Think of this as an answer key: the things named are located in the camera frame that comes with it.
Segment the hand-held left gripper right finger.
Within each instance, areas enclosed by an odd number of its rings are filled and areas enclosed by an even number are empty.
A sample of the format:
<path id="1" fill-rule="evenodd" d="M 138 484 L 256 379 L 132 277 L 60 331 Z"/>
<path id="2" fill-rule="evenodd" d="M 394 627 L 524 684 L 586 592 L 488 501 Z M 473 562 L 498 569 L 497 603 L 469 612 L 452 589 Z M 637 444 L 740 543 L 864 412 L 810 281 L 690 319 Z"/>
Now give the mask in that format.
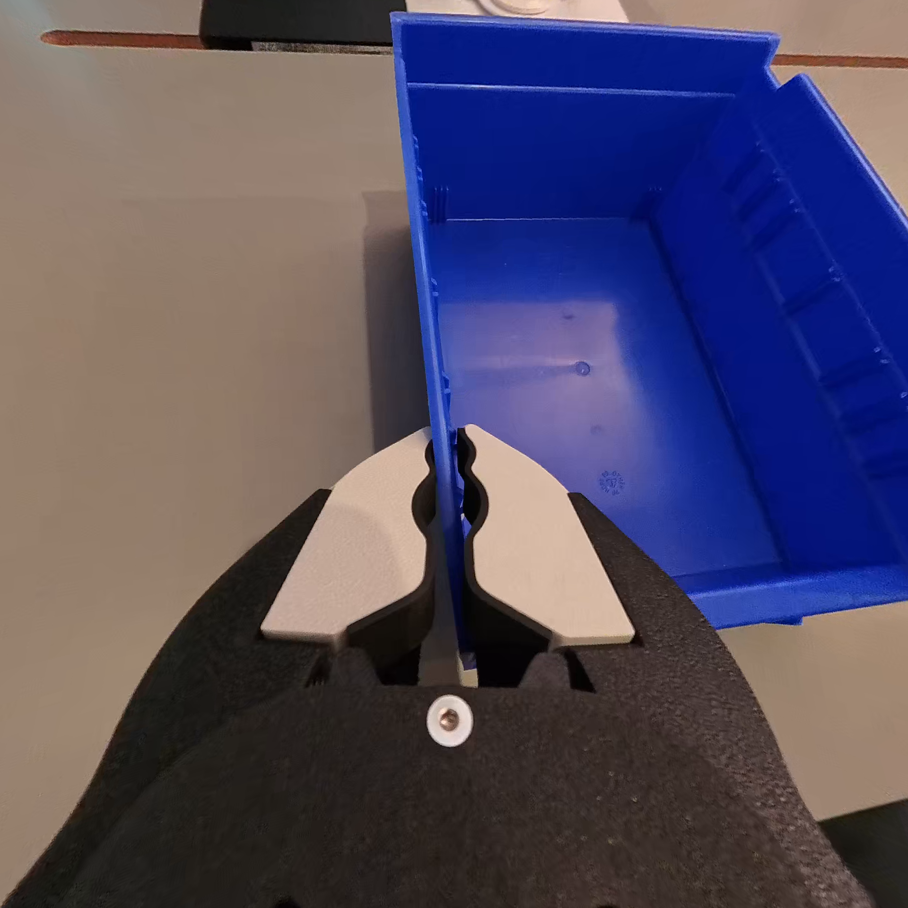
<path id="1" fill-rule="evenodd" d="M 475 424 L 459 430 L 458 456 L 475 645 L 630 643 L 635 628 L 564 485 Z"/>

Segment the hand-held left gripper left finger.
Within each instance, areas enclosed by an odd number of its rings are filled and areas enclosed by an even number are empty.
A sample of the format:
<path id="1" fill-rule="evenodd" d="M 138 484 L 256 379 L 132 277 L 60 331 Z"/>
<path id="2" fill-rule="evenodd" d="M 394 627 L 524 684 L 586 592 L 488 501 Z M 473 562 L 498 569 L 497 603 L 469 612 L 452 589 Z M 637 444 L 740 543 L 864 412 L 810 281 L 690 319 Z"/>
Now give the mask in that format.
<path id="1" fill-rule="evenodd" d="M 415 649 L 434 619 L 430 428 L 362 461 L 331 488 L 262 634 L 332 649 Z"/>

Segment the blue plastic bin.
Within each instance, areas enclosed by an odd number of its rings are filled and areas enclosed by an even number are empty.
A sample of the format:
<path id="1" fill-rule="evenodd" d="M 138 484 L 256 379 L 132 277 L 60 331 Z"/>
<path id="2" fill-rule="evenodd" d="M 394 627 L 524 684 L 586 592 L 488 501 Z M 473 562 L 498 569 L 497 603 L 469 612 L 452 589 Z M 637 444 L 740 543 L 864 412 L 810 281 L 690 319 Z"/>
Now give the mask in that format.
<path id="1" fill-rule="evenodd" d="M 390 41 L 453 548 L 474 424 L 716 629 L 906 600 L 906 211 L 736 2 L 666 24 L 409 2 Z"/>

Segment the black flat pad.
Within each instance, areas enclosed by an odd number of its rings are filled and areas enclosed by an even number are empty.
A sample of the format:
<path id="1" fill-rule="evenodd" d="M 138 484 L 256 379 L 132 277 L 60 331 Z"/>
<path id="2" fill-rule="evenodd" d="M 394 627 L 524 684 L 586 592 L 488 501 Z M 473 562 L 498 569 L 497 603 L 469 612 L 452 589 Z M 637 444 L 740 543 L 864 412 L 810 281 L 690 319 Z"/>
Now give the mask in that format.
<path id="1" fill-rule="evenodd" d="M 404 1 L 203 1 L 199 39 L 208 49 L 255 44 L 389 47 Z"/>

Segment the instruction sheet on stand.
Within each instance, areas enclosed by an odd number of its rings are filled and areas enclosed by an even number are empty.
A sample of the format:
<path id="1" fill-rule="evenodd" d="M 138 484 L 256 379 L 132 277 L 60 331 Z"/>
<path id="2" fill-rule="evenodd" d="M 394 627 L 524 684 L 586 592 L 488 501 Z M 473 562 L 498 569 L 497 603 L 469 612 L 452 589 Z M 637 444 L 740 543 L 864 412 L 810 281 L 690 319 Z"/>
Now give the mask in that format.
<path id="1" fill-rule="evenodd" d="M 619 1 L 406 1 L 409 13 L 626 24 Z"/>

